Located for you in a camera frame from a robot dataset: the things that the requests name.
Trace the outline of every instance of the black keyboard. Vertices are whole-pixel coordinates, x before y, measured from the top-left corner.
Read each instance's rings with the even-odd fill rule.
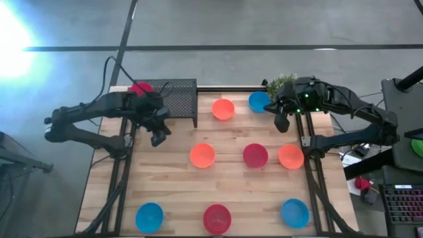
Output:
[[[423,185],[379,185],[392,224],[423,224]]]

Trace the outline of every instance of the blue bowl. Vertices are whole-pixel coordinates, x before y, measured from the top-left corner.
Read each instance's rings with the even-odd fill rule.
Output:
[[[286,200],[280,212],[281,218],[292,228],[303,228],[309,223],[310,213],[304,202],[292,198]]]
[[[249,97],[249,105],[253,112],[264,112],[264,106],[270,104],[270,97],[265,92],[253,92]]]
[[[139,208],[135,217],[135,224],[142,233],[154,233],[163,223],[163,210],[153,202],[144,204]]]

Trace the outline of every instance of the bowl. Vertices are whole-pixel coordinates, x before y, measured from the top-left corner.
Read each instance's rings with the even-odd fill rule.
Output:
[[[142,233],[154,233],[161,227],[164,217],[161,207],[149,202],[138,209],[135,224]]]
[[[266,148],[257,143],[247,145],[244,149],[243,157],[247,167],[252,169],[265,166],[269,159]]]
[[[199,143],[191,149],[190,160],[197,168],[207,168],[213,165],[215,152],[212,146],[206,143]]]
[[[249,97],[249,106],[253,112],[265,112],[264,106],[270,104],[270,97],[265,92],[253,92]]]
[[[219,99],[213,103],[211,111],[217,119],[228,120],[234,115],[235,107],[230,100]]]
[[[280,215],[288,226],[296,229],[305,227],[310,220],[310,213],[307,206],[304,202],[295,198],[284,202]]]
[[[231,227],[231,212],[221,204],[211,205],[204,212],[203,224],[206,230],[214,235],[221,235]]]
[[[298,169],[304,164],[304,154],[296,145],[287,144],[278,152],[279,162],[287,169]]]

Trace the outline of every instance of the green object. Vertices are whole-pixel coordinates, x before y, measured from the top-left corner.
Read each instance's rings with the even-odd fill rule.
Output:
[[[276,100],[276,95],[278,94],[279,88],[287,82],[294,82],[297,79],[297,75],[291,74],[288,76],[279,75],[279,77],[275,78],[267,84],[267,94],[269,94],[270,100],[274,102]]]
[[[423,141],[412,139],[411,148],[418,156],[423,157]]]

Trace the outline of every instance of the black wire mesh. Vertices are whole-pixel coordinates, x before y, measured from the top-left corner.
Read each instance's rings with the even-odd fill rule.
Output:
[[[159,92],[165,83],[161,95],[172,93],[163,99],[171,112],[171,118],[197,118],[197,79],[139,79],[137,82],[150,84]]]

